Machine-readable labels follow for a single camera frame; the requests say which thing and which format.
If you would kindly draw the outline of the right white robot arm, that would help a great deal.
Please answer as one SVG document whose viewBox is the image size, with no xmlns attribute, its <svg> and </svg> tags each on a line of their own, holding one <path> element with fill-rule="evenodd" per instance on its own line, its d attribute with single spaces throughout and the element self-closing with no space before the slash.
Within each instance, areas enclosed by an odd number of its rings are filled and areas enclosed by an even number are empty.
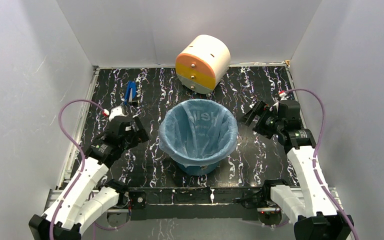
<svg viewBox="0 0 384 240">
<path fill-rule="evenodd" d="M 239 121 L 250 126 L 255 117 L 258 121 L 253 131 L 267 139 L 277 136 L 296 172 L 302 194 L 298 197 L 282 179 L 265 180 L 259 192 L 262 202 L 283 210 L 297 240 L 347 240 L 353 219 L 342 214 L 329 191 L 314 156 L 317 144 L 312 132 L 304 127 L 299 102 L 285 99 L 269 106 L 260 100 Z"/>
</svg>

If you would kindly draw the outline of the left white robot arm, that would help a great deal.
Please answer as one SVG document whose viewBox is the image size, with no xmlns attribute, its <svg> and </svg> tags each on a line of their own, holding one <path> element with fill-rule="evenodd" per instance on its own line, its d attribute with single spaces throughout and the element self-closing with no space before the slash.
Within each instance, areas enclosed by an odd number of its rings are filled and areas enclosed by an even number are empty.
<svg viewBox="0 0 384 240">
<path fill-rule="evenodd" d="M 130 202 L 129 187 L 109 180 L 90 197 L 98 181 L 122 154 L 149 140 L 138 117 L 111 117 L 107 128 L 83 152 L 79 171 L 42 214 L 33 215 L 28 225 L 35 240 L 80 240 L 86 229 L 112 207 Z"/>
</svg>

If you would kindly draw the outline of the teal plastic trash bin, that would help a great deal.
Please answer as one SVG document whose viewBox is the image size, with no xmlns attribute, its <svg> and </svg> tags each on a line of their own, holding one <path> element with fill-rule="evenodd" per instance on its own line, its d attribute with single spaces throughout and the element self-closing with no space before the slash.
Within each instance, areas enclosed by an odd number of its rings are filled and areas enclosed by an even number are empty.
<svg viewBox="0 0 384 240">
<path fill-rule="evenodd" d="M 194 160 L 193 163 L 184 165 L 174 157 L 171 157 L 172 160 L 177 164 L 177 166 L 185 172 L 189 176 L 202 176 L 202 175 L 207 175 L 211 172 L 213 172 L 219 165 L 220 163 L 224 160 L 224 158 L 220 158 L 218 161 L 214 161 L 211 164 L 206 164 L 203 165 L 200 159 Z"/>
</svg>

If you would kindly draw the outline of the light blue plastic bag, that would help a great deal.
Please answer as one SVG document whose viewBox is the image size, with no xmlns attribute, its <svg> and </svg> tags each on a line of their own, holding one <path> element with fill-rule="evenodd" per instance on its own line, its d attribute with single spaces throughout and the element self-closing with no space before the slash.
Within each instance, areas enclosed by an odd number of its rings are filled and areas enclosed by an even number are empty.
<svg viewBox="0 0 384 240">
<path fill-rule="evenodd" d="M 208 99 L 185 100 L 170 109 L 158 130 L 159 149 L 185 166 L 207 166 L 237 146 L 238 124 L 225 106 Z"/>
</svg>

